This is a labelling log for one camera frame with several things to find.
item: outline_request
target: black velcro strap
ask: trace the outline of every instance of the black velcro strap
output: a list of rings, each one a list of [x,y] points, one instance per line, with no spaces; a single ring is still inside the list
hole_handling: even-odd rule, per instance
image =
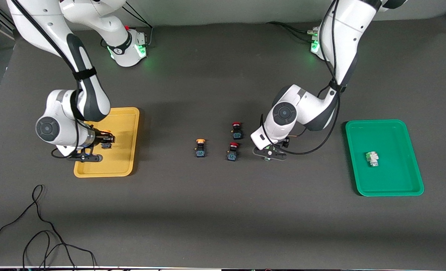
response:
[[[92,67],[92,69],[81,70],[80,72],[73,72],[73,76],[77,81],[87,79],[96,74],[96,67]]]
[[[345,91],[345,88],[347,88],[347,86],[342,86],[342,85],[338,85],[333,79],[330,80],[330,82],[328,83],[328,85],[338,91],[339,93],[343,93]]]

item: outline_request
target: gray wall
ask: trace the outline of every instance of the gray wall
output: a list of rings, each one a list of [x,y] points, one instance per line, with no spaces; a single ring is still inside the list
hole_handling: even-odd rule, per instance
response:
[[[155,26],[214,23],[310,22],[324,15],[330,0],[128,0]],[[6,0],[0,7],[8,12]],[[376,20],[424,19],[446,14],[446,0],[408,0],[376,15]],[[123,9],[115,12],[124,24],[142,26]],[[85,29],[70,24],[71,29]]]

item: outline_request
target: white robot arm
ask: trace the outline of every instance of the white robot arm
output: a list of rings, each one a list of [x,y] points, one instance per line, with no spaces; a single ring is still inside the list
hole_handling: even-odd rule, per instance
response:
[[[106,41],[111,57],[122,67],[131,67],[146,57],[144,33],[126,29],[112,12],[125,0],[59,0],[64,17],[97,31]]]
[[[360,38],[381,5],[381,0],[334,0],[332,2],[329,12],[318,29],[317,44],[321,46],[324,59],[334,67],[335,80],[330,81],[330,89],[324,99],[317,98],[297,85],[281,89],[273,101],[266,121],[251,135],[258,149],[262,150],[272,143],[276,144],[284,140],[296,122],[301,123],[310,131],[326,128],[333,117],[339,93],[345,89],[356,67],[357,46]],[[333,59],[333,48],[335,48],[336,63]]]
[[[77,90],[54,90],[49,94],[46,110],[37,120],[37,135],[55,144],[63,158],[100,161],[102,157],[92,152],[77,153],[99,143],[109,148],[114,141],[112,134],[78,121],[98,122],[111,109],[82,41],[68,28],[56,0],[7,0],[7,3],[21,36],[63,58],[77,81]]]

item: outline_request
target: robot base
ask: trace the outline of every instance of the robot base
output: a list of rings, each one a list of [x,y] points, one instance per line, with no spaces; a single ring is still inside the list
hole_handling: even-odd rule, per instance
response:
[[[131,173],[134,164],[135,142],[139,110],[134,107],[111,108],[100,122],[87,122],[97,129],[107,129],[116,137],[111,149],[94,147],[94,153],[103,156],[98,163],[75,162],[74,175],[79,178],[124,177]]]
[[[131,35],[132,43],[122,55],[118,55],[108,48],[111,58],[121,67],[134,66],[147,55],[146,36],[144,33],[139,33],[133,29],[128,30],[128,33]]]

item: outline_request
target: table surface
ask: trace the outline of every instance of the table surface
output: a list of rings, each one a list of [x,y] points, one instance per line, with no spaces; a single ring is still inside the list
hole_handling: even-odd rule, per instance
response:
[[[249,134],[283,86],[316,94],[330,75],[284,29],[158,27],[148,58],[130,68],[109,58],[96,32],[76,34],[111,105],[140,108],[134,171],[80,179],[73,163],[51,158],[53,146],[35,135],[35,122],[50,91],[75,83],[60,58],[20,38],[0,87],[0,227],[44,184],[42,215],[66,242],[93,251],[100,266],[446,270],[446,16],[373,22],[338,128],[317,152],[285,162],[253,156]],[[421,196],[356,192],[342,124],[360,119],[407,124]],[[232,163],[225,153],[235,121],[247,137]],[[290,149],[312,149],[326,133],[307,132]],[[200,137],[206,158],[194,158]],[[25,244],[43,229],[35,210],[6,228],[0,265],[21,265]],[[33,264],[45,242],[30,247]],[[73,252],[73,259],[91,265],[87,254]],[[52,264],[70,265],[62,251]]]

